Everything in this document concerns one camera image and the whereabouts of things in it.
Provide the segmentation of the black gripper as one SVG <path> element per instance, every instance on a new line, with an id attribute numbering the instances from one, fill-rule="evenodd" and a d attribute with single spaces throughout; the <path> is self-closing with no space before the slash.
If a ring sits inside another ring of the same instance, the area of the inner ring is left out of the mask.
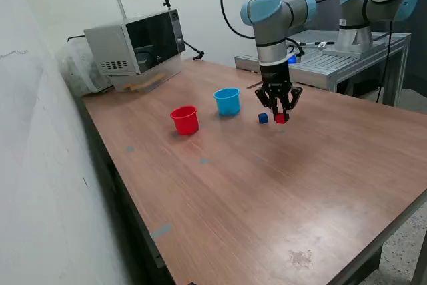
<path id="1" fill-rule="evenodd" d="M 288 121 L 288 114 L 296 104 L 302 94 L 302 87 L 292 87 L 290 81 L 290 72 L 288 61 L 276 65 L 260 65 L 262 77 L 262 86 L 255 90 L 255 95 L 260 103 L 268 108 L 273 113 L 273 119 L 276 121 L 276 116 L 279 114 L 277 98 L 275 93 L 286 93 L 282 98 L 282 108 L 284 120 Z"/>

